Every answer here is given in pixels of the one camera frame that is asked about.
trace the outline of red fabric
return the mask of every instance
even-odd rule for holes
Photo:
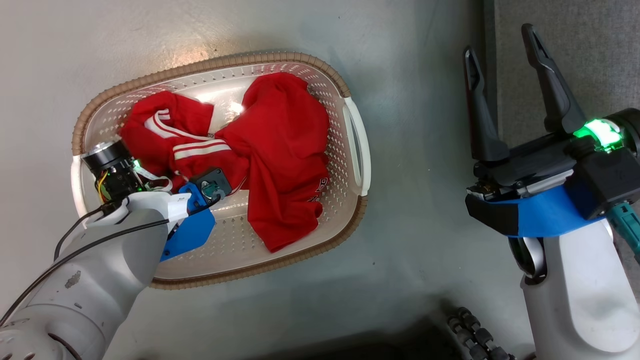
[[[221,168],[234,191],[251,190],[248,221],[274,252],[317,227],[329,119],[307,83],[286,73],[257,78],[242,105],[213,140],[213,105],[161,92],[136,103],[120,135],[145,169],[173,176],[174,192],[210,168]]]
[[[314,200],[329,178],[329,118],[307,83],[284,72],[257,78],[242,105],[245,111],[216,138],[250,159],[247,218],[274,252],[317,227],[323,209]]]

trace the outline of laundry basket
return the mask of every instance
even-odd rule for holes
[[[320,202],[315,231],[272,254],[247,222],[248,191],[212,208],[216,226],[205,245],[160,263],[154,288],[184,289],[230,281],[287,266],[340,245],[358,227],[371,182],[369,144],[347,84],[327,63],[301,53],[267,53],[215,58],[143,76],[96,96],[74,129],[71,183],[79,215],[99,206],[95,178],[80,155],[114,139],[140,99],[161,91],[180,93],[215,105],[210,133],[234,119],[246,89],[258,76],[288,72],[308,83],[309,92],[330,119],[330,184]]]

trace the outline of yellow wire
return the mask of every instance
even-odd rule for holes
[[[103,203],[104,203],[104,195],[102,194],[102,183],[107,178],[107,174],[108,172],[105,171],[104,175],[102,176],[102,179],[100,179],[100,181],[98,182],[98,195],[100,195],[100,201],[102,201]]]

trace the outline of basket rim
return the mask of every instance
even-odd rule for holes
[[[183,65],[180,67],[174,67],[171,69],[155,72],[146,76],[142,76],[137,79],[127,81],[125,83],[116,85],[108,90],[105,90],[94,97],[84,108],[84,110],[78,116],[76,125],[74,127],[73,137],[71,141],[71,150],[74,156],[79,156],[84,152],[84,139],[88,128],[89,120],[95,115],[96,111],[106,104],[108,101],[115,97],[126,94],[134,90],[152,86],[157,83],[169,81],[184,76],[198,74],[200,72],[207,72],[211,70],[225,69],[229,67],[244,66],[244,65],[258,65],[263,63],[279,63],[279,62],[291,62],[302,63],[324,73],[327,77],[333,81],[342,97],[351,97],[349,87],[344,82],[342,76],[326,62],[304,53],[257,53],[257,54],[238,54],[223,56],[220,58],[211,58],[208,60]],[[217,274],[201,275],[198,277],[188,277],[183,279],[160,279],[155,277],[150,287],[163,290],[180,290],[197,288],[200,286],[207,286],[212,284],[218,284],[220,282],[227,282],[244,277],[249,277],[263,272],[282,268],[316,255],[320,255],[331,249],[334,249],[341,243],[343,243],[353,231],[358,227],[360,221],[364,217],[365,210],[367,209],[367,197],[358,195],[356,208],[351,216],[351,219],[347,225],[340,231],[340,233],[333,238],[323,241],[313,247],[295,252],[283,256],[281,258],[269,260],[264,263],[256,265],[246,266],[244,268],[229,270]]]

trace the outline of gray carpet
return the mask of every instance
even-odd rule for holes
[[[640,2],[494,0],[493,5],[496,109],[510,146],[545,134],[538,78],[520,34],[525,22],[537,27],[589,119],[640,108]],[[640,266],[624,241],[616,237],[616,243],[640,300]]]

